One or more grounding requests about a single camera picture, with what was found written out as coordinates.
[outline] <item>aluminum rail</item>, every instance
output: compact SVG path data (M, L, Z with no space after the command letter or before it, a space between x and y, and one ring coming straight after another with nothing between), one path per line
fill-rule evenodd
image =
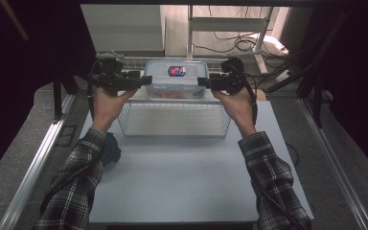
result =
M339 160L337 159L333 148L328 142L324 131L321 128L318 128L315 120L312 118L312 112L308 100L299 99L298 103L304 110L305 116L310 124L310 128L312 129L315 138L324 152L325 158L327 158L328 164L333 171L336 182L338 183L342 194L345 196L345 199L348 202L348 205L351 208L360 229L368 230L368 214L365 210L365 207L354 187L352 186L349 178L344 172L342 166L340 165Z
M35 154L34 160L23 177L19 188L16 191L11 204L9 205L5 215L2 217L0 222L0 229L9 230L13 229L22 214L23 208L25 207L29 196L35 186L38 177L40 176L41 170L44 167L44 163L49 156L49 152L52 149L56 138L64 124L64 120L67 117L67 113L70 110L71 104L74 101L75 96L67 95L62 103L62 116L56 124L52 124L46 133L40 147Z

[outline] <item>metal frame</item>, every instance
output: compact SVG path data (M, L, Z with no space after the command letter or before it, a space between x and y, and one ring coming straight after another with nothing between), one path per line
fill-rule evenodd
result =
M268 71L262 58L262 45L265 39L268 24L270 22L273 7L264 18L235 18L235 17L194 17L193 5L188 6L188 44L186 58L193 58L193 32L259 32L259 38L253 55L259 66L262 75L267 75Z
M75 96L67 95L62 103L62 115L56 123L53 123L46 133L37 153L35 154L34 160L29 167L26 175L23 177L19 188L16 191L11 204L9 205L5 215L2 217L0 222L0 229L13 229L22 214L22 211L29 199L30 194L35 186L38 177L40 176L41 170L44 167L44 163L49 156L50 150L52 149L59 132L63 126L64 120L67 117Z
M351 181L340 165L333 148L328 142L327 136L321 128L318 128L315 125L315 120L310 116L312 111L309 102L307 100L299 99L298 103L304 110L310 128L312 129L316 140L324 152L325 158L327 159L328 164L333 171L336 182L338 183L342 194L345 196L345 199L348 202L348 205L351 208L360 229L368 230L367 211L365 210L363 203L352 186Z

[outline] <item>label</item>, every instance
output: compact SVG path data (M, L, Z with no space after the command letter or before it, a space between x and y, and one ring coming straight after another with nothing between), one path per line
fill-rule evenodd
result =
M184 77L185 67L184 66L170 66L169 76L170 77Z

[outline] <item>white table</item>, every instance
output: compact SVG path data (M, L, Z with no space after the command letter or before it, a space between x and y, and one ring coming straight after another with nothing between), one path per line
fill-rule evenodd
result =
M291 165L293 188L313 219L270 102L258 102L257 129ZM92 125L88 114L82 135ZM124 137L114 122L122 157L103 174L91 222L177 223L256 221L256 196L233 122L225 138Z

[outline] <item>hand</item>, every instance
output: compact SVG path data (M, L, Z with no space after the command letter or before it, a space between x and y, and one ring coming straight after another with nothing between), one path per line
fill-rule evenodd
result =
M99 87L94 95L94 122L92 127L107 132L113 121L121 114L127 99L131 98L136 91L137 89L128 90L120 96L112 97L106 90Z
M256 133L252 102L245 87L234 95L227 95L217 90L212 90L212 94L220 100L226 113L234 120L242 137Z

